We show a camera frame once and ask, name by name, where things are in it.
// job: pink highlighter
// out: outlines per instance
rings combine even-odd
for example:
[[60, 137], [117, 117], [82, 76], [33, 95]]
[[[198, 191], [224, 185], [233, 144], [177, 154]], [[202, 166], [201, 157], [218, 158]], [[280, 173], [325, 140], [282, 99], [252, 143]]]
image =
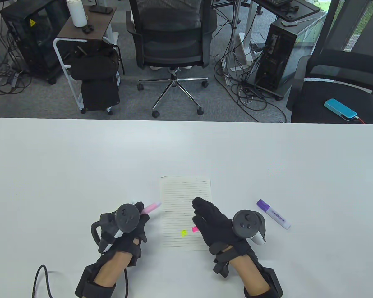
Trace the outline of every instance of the pink highlighter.
[[161, 206], [161, 202], [156, 202], [156, 203], [150, 204], [148, 207], [144, 208], [141, 211], [141, 214], [151, 213], [153, 210], [159, 208], [160, 206]]

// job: gray carpet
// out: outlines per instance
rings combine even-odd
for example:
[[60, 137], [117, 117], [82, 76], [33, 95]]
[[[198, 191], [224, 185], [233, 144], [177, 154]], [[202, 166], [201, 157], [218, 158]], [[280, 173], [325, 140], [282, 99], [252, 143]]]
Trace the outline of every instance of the gray carpet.
[[[109, 0], [108, 5], [116, 5], [118, 11], [112, 23], [113, 31], [118, 31], [119, 46], [126, 75], [121, 78], [119, 89], [121, 102], [113, 107], [114, 115], [109, 116], [105, 112], [88, 112], [80, 114], [77, 105], [71, 95], [70, 88], [64, 75], [58, 78], [57, 84], [50, 86], [45, 81], [33, 79], [32, 84], [22, 93], [17, 95], [0, 96], [0, 117], [22, 117], [22, 118], [82, 118], [82, 119], [128, 119], [128, 120], [152, 120], [151, 106], [157, 97], [164, 90], [166, 83], [144, 84], [145, 89], [138, 91], [136, 84], [141, 78], [168, 78], [167, 69], [152, 71], [149, 68], [144, 70], [137, 67], [135, 62], [135, 49], [132, 36], [125, 28], [125, 11], [129, 10], [129, 3], [126, 0]], [[230, 7], [221, 8], [229, 17], [232, 15]], [[239, 31], [244, 31], [248, 9], [241, 7], [239, 18], [241, 23]], [[266, 37], [269, 25], [275, 16], [268, 11], [257, 16], [253, 32], [261, 32]], [[218, 17], [218, 24], [224, 20]], [[225, 26], [213, 39], [211, 54], [224, 52], [229, 42], [230, 26]], [[185, 82], [183, 85], [189, 93], [204, 107], [205, 113], [197, 115], [195, 105], [186, 97], [179, 88], [171, 88], [165, 98], [158, 106], [161, 116], [158, 120], [191, 120], [191, 121], [231, 121], [250, 122], [253, 121], [246, 115], [229, 97], [224, 88], [218, 84], [213, 77], [214, 57], [211, 58], [207, 68], [193, 67], [179, 73], [179, 77], [209, 77], [209, 86], [203, 88], [200, 82]], [[276, 102], [269, 99], [270, 103], [282, 109], [290, 121], [290, 112], [286, 109], [286, 100]], [[261, 103], [251, 103], [251, 108], [259, 108]], [[284, 121], [280, 111], [268, 106], [264, 111], [251, 114], [260, 122]]]

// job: highlighter cap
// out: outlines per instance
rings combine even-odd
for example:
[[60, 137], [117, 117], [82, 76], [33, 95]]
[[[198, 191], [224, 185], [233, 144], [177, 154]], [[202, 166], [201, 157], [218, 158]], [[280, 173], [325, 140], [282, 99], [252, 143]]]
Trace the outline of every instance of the highlighter cap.
[[257, 206], [259, 206], [260, 209], [262, 209], [265, 212], [269, 209], [269, 207], [271, 207], [270, 205], [268, 205], [267, 203], [265, 203], [263, 200], [258, 200]]

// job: phone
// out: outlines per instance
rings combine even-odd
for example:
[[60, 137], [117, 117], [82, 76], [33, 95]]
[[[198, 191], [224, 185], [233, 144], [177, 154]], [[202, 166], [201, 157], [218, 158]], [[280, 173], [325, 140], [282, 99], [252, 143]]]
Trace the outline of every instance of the phone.
[[111, 14], [113, 11], [113, 8], [107, 7], [107, 6], [93, 5], [93, 6], [90, 6], [89, 11], [97, 12], [99, 14]]
[[324, 106], [347, 121], [357, 116], [357, 113], [355, 111], [351, 110], [334, 98], [325, 101]]
[[286, 21], [282, 21], [280, 22], [284, 27], [293, 27], [293, 26], [297, 26], [298, 23], [297, 22], [286, 22]]

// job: cyan power bank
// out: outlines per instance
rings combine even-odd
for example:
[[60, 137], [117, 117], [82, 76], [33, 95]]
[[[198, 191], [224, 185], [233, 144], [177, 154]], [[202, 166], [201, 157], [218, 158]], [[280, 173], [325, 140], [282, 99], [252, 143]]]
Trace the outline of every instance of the cyan power bank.
[[351, 120], [357, 115], [355, 111], [334, 98], [325, 101], [324, 106], [345, 120]]

